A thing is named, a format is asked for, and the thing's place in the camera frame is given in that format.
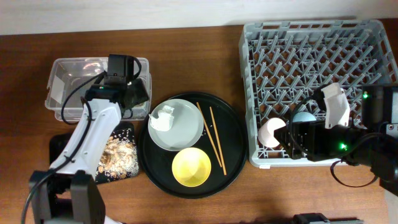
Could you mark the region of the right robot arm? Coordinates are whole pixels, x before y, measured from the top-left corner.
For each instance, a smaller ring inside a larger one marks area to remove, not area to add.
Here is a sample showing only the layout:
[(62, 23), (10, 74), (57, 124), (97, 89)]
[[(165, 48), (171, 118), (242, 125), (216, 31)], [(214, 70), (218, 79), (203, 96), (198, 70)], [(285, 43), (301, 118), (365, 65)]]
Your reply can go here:
[[(315, 100), (326, 111), (324, 121), (294, 121), (301, 106)], [(289, 123), (274, 131), (274, 137), (293, 159), (299, 151), (308, 160), (334, 159), (350, 166), (371, 168), (381, 187), (397, 194), (397, 84), (362, 87), (361, 122), (357, 128), (338, 83), (322, 85), (291, 112)]]

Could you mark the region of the pink plastic cup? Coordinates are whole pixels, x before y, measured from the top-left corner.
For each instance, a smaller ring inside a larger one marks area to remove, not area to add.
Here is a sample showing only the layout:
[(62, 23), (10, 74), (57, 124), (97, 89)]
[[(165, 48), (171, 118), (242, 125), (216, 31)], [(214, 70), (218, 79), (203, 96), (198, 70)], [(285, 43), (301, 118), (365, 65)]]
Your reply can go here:
[(274, 131), (286, 126), (286, 123), (280, 118), (269, 119), (258, 131), (258, 140), (264, 147), (274, 148), (280, 143), (274, 137)]

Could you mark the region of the white napkin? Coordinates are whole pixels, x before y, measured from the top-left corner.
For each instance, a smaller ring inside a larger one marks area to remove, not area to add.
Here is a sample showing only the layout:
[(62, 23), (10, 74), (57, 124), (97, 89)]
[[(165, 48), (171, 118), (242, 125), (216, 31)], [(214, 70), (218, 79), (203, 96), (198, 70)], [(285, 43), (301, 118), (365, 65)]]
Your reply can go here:
[(160, 110), (158, 110), (157, 117), (150, 114), (150, 126), (156, 131), (169, 131), (174, 122), (174, 109), (175, 108), (171, 106), (164, 105)]

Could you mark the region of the wooden chopstick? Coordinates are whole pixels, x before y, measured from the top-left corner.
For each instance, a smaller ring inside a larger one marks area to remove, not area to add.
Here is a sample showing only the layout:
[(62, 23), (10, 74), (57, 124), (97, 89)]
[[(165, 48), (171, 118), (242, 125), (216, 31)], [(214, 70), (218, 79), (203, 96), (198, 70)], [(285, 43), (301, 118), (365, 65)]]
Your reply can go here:
[(216, 135), (216, 142), (217, 142), (217, 146), (218, 146), (218, 150), (219, 150), (219, 154), (220, 154), (221, 167), (223, 169), (223, 174), (226, 176), (227, 175), (227, 171), (226, 171), (226, 166), (225, 166), (225, 163), (224, 163), (224, 157), (223, 157), (221, 143), (220, 143), (220, 139), (219, 139), (219, 135), (218, 135), (218, 129), (217, 129), (217, 125), (216, 125), (213, 109), (212, 109), (211, 106), (209, 108), (210, 108), (211, 119), (212, 119), (212, 123), (213, 123), (213, 129), (214, 129), (215, 135)]
[(204, 127), (205, 127), (206, 133), (207, 133), (207, 135), (208, 135), (208, 138), (209, 138), (209, 140), (210, 140), (210, 143), (211, 143), (211, 146), (212, 146), (212, 148), (213, 148), (213, 151), (214, 151), (214, 153), (215, 153), (215, 156), (216, 156), (216, 158), (217, 158), (218, 164), (219, 164), (219, 166), (222, 168), (223, 166), (222, 166), (222, 164), (221, 164), (220, 157), (219, 157), (219, 155), (218, 155), (218, 153), (217, 153), (217, 150), (216, 150), (216, 147), (215, 147), (213, 138), (212, 138), (212, 136), (211, 136), (211, 134), (210, 134), (210, 131), (209, 131), (209, 129), (208, 129), (208, 126), (207, 126), (207, 123), (206, 123), (205, 117), (204, 117), (204, 115), (203, 115), (203, 112), (202, 112), (202, 110), (201, 110), (201, 107), (200, 107), (199, 102), (196, 102), (196, 105), (197, 105), (197, 107), (198, 107), (198, 109), (199, 109), (199, 111), (200, 111), (200, 113), (201, 113), (202, 118), (203, 118)]

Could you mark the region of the grey round plate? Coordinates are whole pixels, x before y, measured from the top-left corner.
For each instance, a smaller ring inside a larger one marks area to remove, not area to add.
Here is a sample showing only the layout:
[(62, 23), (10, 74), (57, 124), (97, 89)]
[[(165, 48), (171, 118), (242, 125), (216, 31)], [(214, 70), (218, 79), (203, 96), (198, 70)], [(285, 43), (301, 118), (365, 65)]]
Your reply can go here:
[(172, 128), (166, 132), (156, 131), (150, 126), (149, 117), (148, 132), (151, 139), (156, 145), (167, 151), (181, 151), (193, 146), (201, 137), (204, 128), (199, 109), (187, 100), (171, 99), (156, 106), (150, 114), (157, 117), (158, 110), (164, 105), (175, 108)]

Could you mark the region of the yellow bowl with food scraps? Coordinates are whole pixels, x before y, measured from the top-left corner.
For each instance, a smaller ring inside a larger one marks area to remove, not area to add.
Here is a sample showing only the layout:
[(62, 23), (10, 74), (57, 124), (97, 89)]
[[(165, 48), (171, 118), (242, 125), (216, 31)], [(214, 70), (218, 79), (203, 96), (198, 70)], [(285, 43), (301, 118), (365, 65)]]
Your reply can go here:
[(186, 187), (198, 187), (210, 176), (211, 161), (199, 148), (189, 147), (176, 154), (172, 161), (175, 180)]

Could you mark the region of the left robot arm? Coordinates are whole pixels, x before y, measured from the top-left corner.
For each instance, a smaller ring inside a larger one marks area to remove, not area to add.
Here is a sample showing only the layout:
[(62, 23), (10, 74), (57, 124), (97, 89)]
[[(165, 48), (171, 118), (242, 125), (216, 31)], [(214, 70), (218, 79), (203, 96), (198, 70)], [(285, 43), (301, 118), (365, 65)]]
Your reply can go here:
[(83, 113), (67, 145), (48, 170), (36, 170), (29, 179), (21, 223), (29, 208), (35, 223), (114, 223), (96, 186), (96, 170), (124, 112), (149, 99), (141, 70), (138, 58), (111, 54), (107, 69), (89, 79)]

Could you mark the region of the blue plastic cup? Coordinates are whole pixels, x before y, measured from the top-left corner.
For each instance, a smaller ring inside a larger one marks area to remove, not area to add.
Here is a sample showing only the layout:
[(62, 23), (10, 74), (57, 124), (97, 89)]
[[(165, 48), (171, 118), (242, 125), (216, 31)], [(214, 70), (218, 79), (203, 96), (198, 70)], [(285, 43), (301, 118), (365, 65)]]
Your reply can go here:
[(297, 113), (294, 117), (292, 122), (297, 123), (297, 122), (311, 122), (311, 121), (316, 121), (316, 117), (312, 115), (309, 112), (302, 111)]

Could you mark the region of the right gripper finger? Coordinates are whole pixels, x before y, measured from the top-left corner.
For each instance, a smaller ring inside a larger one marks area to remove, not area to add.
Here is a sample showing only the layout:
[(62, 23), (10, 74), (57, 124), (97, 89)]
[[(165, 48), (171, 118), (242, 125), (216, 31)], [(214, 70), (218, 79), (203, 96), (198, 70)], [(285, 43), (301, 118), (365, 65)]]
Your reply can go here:
[(286, 142), (280, 141), (279, 144), (283, 150), (283, 155), (285, 158), (295, 159), (295, 154), (294, 154), (295, 149), (294, 149), (293, 145), (291, 145), (291, 143), (289, 143), (289, 142), (286, 143)]
[(279, 142), (290, 142), (294, 138), (294, 127), (293, 126), (283, 126), (274, 131), (274, 137)]

